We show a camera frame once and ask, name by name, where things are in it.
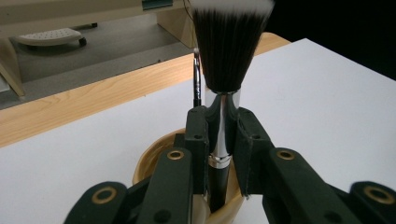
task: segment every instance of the black brush handle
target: black brush handle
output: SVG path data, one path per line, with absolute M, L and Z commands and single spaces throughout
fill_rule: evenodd
M 209 186 L 208 186 L 208 202 L 212 213 L 219 210 L 225 204 L 227 194 L 227 182 L 230 166 L 217 169 L 209 166 Z
M 201 99 L 194 99 L 194 107 L 201 105 Z

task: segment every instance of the white bristle tips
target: white bristle tips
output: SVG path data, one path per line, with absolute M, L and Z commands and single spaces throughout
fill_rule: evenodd
M 274 7 L 273 0 L 191 0 L 196 10 L 216 10 L 224 13 L 269 14 Z

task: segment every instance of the brush bristles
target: brush bristles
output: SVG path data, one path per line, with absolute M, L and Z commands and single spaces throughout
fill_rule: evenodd
M 257 2 L 266 4 L 252 5 Z M 230 5 L 224 7 L 197 3 L 191 1 L 192 16 L 206 85 L 215 92 L 238 91 L 273 4 L 268 0 L 229 0 L 224 4 Z M 247 7 L 238 8 L 233 3 Z

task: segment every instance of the dark background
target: dark background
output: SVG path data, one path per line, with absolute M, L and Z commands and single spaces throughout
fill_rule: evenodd
M 308 38 L 396 80 L 393 0 L 277 0 L 267 25 L 293 42 Z

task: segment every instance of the brush handle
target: brush handle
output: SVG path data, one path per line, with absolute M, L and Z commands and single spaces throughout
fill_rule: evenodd
M 230 166 L 222 169 L 217 169 L 209 166 L 209 193 L 207 201 L 209 203 L 210 211 L 212 213 L 219 210 L 225 204 L 229 171 Z
M 208 202 L 212 213 L 225 203 L 235 139 L 239 94 L 240 91 L 216 93 L 211 90 L 207 90 L 205 93 L 210 153 L 208 158 Z

